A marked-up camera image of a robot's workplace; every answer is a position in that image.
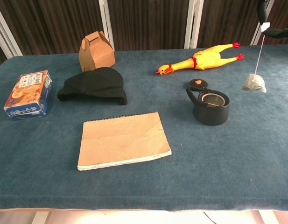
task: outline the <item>blue felt surface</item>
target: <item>blue felt surface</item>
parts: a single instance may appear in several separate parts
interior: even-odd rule
[[[0,208],[288,210],[288,45],[264,46],[258,67],[267,93],[242,91],[260,46],[228,49],[245,59],[221,68],[166,76],[162,64],[198,49],[116,52],[128,105],[58,101],[64,80],[79,73],[77,54],[20,56],[0,66]],[[12,121],[3,106],[20,74],[48,70],[47,115]],[[185,87],[194,78],[230,98],[226,123],[205,126]],[[172,149],[159,160],[79,172],[84,121],[158,111]]]

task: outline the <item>black knit hat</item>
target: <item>black knit hat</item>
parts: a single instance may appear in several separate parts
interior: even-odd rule
[[[120,105],[127,104],[122,76],[115,69],[107,67],[85,71],[65,80],[64,87],[58,92],[58,99],[66,100],[74,95],[118,98]]]

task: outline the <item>yellow rubber chicken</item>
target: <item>yellow rubber chicken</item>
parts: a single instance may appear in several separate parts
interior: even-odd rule
[[[180,69],[192,68],[192,69],[205,70],[210,68],[216,68],[224,64],[243,59],[244,55],[242,54],[239,54],[236,57],[232,58],[220,58],[221,51],[227,48],[239,48],[239,47],[240,43],[238,42],[214,46],[206,50],[202,50],[195,53],[191,58],[185,61],[178,62],[176,64],[165,64],[159,67],[159,69],[156,70],[155,73],[165,75]]]

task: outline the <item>cardboard box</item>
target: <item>cardboard box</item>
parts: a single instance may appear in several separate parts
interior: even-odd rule
[[[82,40],[78,58],[82,71],[111,67],[116,63],[114,50],[102,31],[89,34]]]
[[[51,86],[47,70],[21,75],[4,106],[5,112],[13,120],[45,115]]]

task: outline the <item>brown cardboard notebook cover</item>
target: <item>brown cardboard notebook cover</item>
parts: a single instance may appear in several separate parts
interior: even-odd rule
[[[157,112],[84,122],[78,170],[155,160],[171,155]]]

